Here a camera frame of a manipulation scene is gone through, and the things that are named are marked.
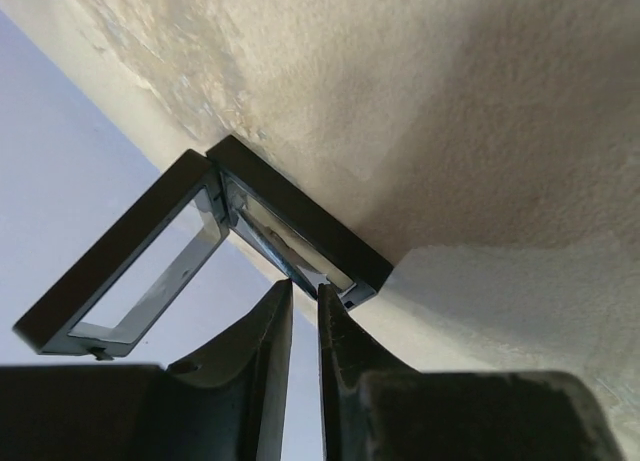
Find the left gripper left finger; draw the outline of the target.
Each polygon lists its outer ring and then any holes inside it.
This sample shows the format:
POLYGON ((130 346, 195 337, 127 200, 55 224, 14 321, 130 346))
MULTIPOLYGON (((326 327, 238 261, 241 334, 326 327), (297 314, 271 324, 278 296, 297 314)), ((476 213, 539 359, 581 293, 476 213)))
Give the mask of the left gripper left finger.
POLYGON ((167 368, 93 364, 1 371, 5 460, 276 460, 293 286, 167 368))

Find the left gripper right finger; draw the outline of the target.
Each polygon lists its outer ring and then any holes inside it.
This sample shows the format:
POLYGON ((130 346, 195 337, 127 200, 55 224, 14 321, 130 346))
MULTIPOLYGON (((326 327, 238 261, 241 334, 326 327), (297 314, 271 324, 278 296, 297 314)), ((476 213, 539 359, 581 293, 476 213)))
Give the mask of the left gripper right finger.
POLYGON ((560 371, 420 372, 318 289, 328 460, 621 460, 600 404, 560 371))

